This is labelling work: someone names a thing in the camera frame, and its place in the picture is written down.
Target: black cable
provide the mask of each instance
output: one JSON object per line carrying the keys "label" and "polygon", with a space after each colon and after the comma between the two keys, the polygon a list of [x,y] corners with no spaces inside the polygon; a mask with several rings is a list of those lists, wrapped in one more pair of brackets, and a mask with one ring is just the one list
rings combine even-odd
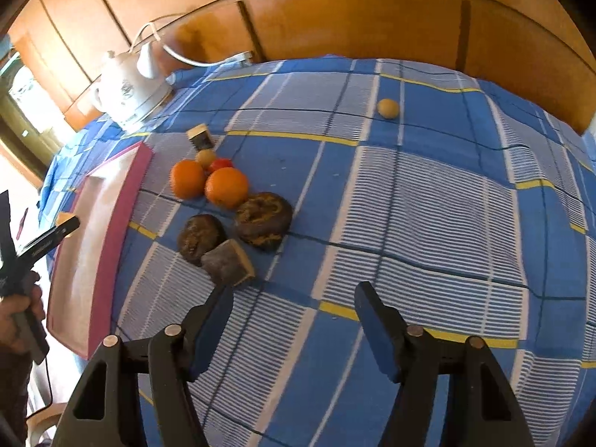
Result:
{"label": "black cable", "polygon": [[48,367],[48,357],[45,357],[45,374],[48,379],[48,388],[50,389],[50,403],[48,403],[46,406],[41,407],[39,410],[37,410],[37,412],[31,413],[31,415],[27,417],[27,420],[29,420],[32,416],[49,409],[54,403],[54,393],[52,392],[52,384],[50,383],[50,369]]}

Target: pink tray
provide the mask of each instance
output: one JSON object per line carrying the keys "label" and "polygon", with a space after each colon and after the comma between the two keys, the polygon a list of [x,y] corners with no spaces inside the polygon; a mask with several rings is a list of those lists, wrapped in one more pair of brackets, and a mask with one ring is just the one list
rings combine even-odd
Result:
{"label": "pink tray", "polygon": [[72,210],[80,228],[58,249],[47,328],[85,359],[110,333],[120,251],[152,155],[149,147],[137,143],[90,172]]}

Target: human hand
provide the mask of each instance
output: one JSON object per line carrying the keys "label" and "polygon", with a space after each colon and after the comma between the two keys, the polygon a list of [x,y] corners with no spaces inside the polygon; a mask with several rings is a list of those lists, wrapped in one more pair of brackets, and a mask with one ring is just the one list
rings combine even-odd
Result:
{"label": "human hand", "polygon": [[19,330],[14,322],[13,314],[23,312],[31,306],[31,311],[38,321],[45,319],[41,288],[35,284],[38,280],[39,274],[30,270],[23,278],[25,290],[31,288],[29,297],[14,294],[0,299],[0,345],[19,355],[26,353],[28,348],[23,339],[19,337]]}

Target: white cable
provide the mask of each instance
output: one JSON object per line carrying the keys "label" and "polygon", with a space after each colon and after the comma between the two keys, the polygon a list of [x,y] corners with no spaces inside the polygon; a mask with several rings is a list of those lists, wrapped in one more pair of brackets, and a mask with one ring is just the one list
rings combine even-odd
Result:
{"label": "white cable", "polygon": [[[151,31],[153,32],[155,40],[160,43],[162,42],[162,38],[160,37],[159,33],[157,32],[157,27],[155,26],[155,23],[153,21],[147,22],[136,33],[135,38],[133,39],[132,43],[130,44],[130,49],[128,50],[128,53],[132,53],[133,49],[135,48],[136,41],[141,37],[143,30],[145,28],[147,28],[148,26],[151,27]],[[219,62],[205,64],[203,62],[197,62],[197,61],[193,61],[191,59],[187,59],[186,57],[180,55],[178,52],[175,52],[174,50],[172,50],[172,48],[169,47],[168,45],[166,45],[165,43],[162,43],[162,47],[166,52],[168,52],[175,59],[178,59],[179,61],[184,62],[185,64],[194,65],[195,67],[211,67],[212,65],[221,65],[221,64],[225,64],[226,62],[231,62],[232,60],[236,60],[235,59],[236,56],[234,56],[234,57],[230,57],[229,59],[225,59],[225,60],[222,60]]]}

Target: person's arm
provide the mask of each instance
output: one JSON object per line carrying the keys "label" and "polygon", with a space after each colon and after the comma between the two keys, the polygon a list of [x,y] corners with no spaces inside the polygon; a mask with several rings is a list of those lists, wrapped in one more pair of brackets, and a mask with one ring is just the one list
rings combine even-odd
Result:
{"label": "person's arm", "polygon": [[[30,272],[24,280],[37,282],[39,275]],[[31,372],[31,355],[14,324],[13,314],[25,311],[30,305],[35,316],[45,318],[41,289],[36,285],[31,298],[11,295],[0,299],[0,413],[15,435],[25,443],[27,424],[27,384]]]}

